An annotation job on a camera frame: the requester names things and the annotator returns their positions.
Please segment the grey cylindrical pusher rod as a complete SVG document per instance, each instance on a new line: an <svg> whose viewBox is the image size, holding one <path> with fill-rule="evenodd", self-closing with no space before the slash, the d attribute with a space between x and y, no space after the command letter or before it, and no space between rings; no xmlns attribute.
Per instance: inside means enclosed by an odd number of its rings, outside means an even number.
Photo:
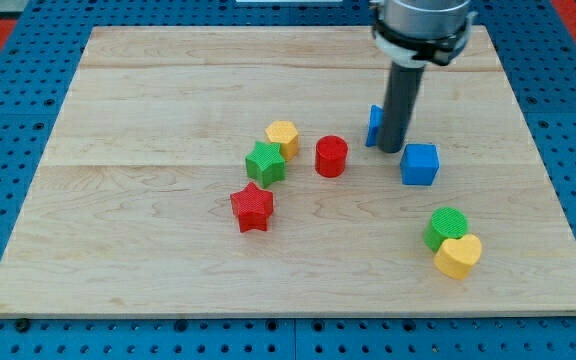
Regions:
<svg viewBox="0 0 576 360"><path fill-rule="evenodd" d="M424 67L391 64L377 132L377 147L381 151L397 153L402 149L424 71Z"/></svg>

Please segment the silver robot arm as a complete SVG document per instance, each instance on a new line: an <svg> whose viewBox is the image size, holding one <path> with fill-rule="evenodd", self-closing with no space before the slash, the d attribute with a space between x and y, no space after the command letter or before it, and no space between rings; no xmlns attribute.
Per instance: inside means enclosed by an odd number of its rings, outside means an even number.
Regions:
<svg viewBox="0 0 576 360"><path fill-rule="evenodd" d="M477 13L470 0L377 0L371 5L372 36L391 59L376 144L385 153L397 153L426 66L447 66L462 53Z"/></svg>

